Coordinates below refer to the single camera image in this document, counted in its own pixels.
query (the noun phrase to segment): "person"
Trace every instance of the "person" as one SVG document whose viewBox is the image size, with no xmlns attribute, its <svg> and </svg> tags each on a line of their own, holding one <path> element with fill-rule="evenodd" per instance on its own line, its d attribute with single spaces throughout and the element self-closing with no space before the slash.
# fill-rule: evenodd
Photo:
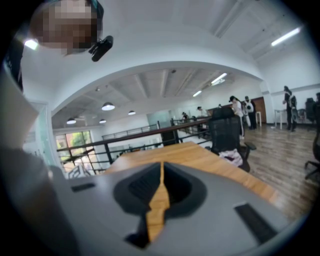
<svg viewBox="0 0 320 256">
<path fill-rule="evenodd" d="M 243 125 L 242 117 L 244 116 L 243 110 L 242 110 L 242 103 L 240 100 L 238 100 L 235 96 L 231 96 L 229 102 L 232 102 L 232 108 L 234 111 L 234 114 L 240 117 L 240 139 L 245 138 L 245 130 Z"/>
<path fill-rule="evenodd" d="M 31 19 L 19 27 L 4 57 L 19 89 L 23 91 L 21 59 L 26 39 L 34 39 L 47 48 L 61 49 L 67 55 L 80 53 L 97 42 L 103 15 L 104 9 L 97 0 L 42 1 Z"/>
<path fill-rule="evenodd" d="M 256 104 L 249 99 L 248 96 L 245 96 L 245 102 L 244 102 L 245 108 L 248 112 L 248 116 L 250 119 L 250 130 L 257 129 L 257 120 L 256 120 Z"/>
<path fill-rule="evenodd" d="M 188 119 L 189 117 L 188 117 L 188 115 L 185 113 L 185 112 L 182 112 L 182 119 Z"/>
<path fill-rule="evenodd" d="M 297 111 L 296 105 L 296 97 L 293 96 L 292 91 L 289 90 L 287 86 L 284 86 L 284 100 L 282 101 L 283 104 L 286 104 L 286 118 L 287 118 L 287 130 L 291 132 L 296 131 L 296 118 L 293 116 L 293 113 Z"/>
<path fill-rule="evenodd" d="M 200 112 L 200 115 L 198 115 L 198 117 L 209 117 L 210 116 L 209 111 L 203 110 L 201 106 L 198 106 L 196 109 Z"/>
</svg>

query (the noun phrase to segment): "window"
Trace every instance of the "window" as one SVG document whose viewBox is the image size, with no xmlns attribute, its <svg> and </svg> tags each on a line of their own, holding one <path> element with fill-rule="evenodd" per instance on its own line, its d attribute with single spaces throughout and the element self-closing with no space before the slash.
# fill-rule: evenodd
<svg viewBox="0 0 320 256">
<path fill-rule="evenodd" d="M 87 171 L 102 169 L 100 163 L 97 163 L 98 159 L 93 146 L 68 149 L 91 143 L 89 130 L 57 135 L 55 140 L 58 150 L 66 149 L 58 151 L 61 164 L 66 172 L 72 171 L 78 165 L 82 165 Z"/>
</svg>

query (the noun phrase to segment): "white wall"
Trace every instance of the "white wall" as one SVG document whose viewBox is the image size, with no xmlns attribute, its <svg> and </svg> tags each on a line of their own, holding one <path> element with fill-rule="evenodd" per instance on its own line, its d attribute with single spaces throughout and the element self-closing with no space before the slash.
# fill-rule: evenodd
<svg viewBox="0 0 320 256">
<path fill-rule="evenodd" d="M 286 105 L 282 104 L 284 86 L 288 86 L 295 95 L 298 109 L 305 109 L 307 98 L 316 100 L 316 93 L 320 92 L 319 57 L 314 45 L 301 39 L 288 45 L 280 53 L 271 54 L 259 64 L 268 87 L 268 91 L 263 94 L 270 94 L 273 109 L 286 108 Z M 273 113 L 271 104 L 265 104 L 265 107 L 269 113 Z"/>
<path fill-rule="evenodd" d="M 206 89 L 202 93 L 203 107 L 205 109 L 217 108 L 230 104 L 230 96 L 237 97 L 240 101 L 245 100 L 245 96 L 254 99 L 262 97 L 260 89 L 261 81 L 247 76 L 236 76 L 233 83 L 221 83 Z"/>
</svg>

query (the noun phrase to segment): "black rubber pad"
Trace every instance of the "black rubber pad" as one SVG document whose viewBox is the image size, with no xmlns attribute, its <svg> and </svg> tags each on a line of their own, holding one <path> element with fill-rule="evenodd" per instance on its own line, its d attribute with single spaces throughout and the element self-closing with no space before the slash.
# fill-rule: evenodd
<svg viewBox="0 0 320 256">
<path fill-rule="evenodd" d="M 277 234 L 248 203 L 236 206 L 234 209 L 260 244 L 267 242 Z"/>
</svg>

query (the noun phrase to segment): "wooden table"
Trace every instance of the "wooden table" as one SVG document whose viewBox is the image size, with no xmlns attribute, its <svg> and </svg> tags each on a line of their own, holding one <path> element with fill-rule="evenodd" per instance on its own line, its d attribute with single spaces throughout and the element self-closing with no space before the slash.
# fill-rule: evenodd
<svg viewBox="0 0 320 256">
<path fill-rule="evenodd" d="M 147 227 L 151 241 L 162 230 L 164 226 L 164 211 L 170 206 L 168 192 L 163 183 L 163 162 L 182 164 L 204 172 L 227 177 L 241 183 L 272 204 L 277 199 L 277 192 L 271 186 L 193 142 L 123 154 L 105 174 L 156 162 L 161 162 L 161 181 L 149 204 L 151 211 L 147 214 Z"/>
</svg>

